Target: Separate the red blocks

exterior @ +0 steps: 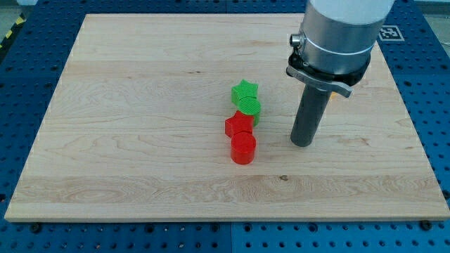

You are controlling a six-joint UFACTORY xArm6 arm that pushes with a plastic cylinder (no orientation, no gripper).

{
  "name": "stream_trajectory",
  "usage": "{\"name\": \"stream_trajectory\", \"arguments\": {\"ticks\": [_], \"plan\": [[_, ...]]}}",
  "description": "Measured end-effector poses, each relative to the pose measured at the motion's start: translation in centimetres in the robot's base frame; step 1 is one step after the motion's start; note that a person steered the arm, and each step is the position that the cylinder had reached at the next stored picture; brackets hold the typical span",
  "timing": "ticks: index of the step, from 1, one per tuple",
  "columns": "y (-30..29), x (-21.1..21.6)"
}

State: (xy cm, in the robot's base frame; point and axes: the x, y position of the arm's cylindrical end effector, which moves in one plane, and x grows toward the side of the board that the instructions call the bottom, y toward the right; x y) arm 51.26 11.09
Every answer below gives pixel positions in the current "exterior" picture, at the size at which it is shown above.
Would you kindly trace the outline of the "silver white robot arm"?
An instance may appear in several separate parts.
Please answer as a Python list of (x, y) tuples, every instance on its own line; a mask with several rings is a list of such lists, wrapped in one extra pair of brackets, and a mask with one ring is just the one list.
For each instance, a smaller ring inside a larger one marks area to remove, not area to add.
[(307, 86), (349, 97), (363, 77), (393, 0), (309, 0), (290, 35), (286, 72)]

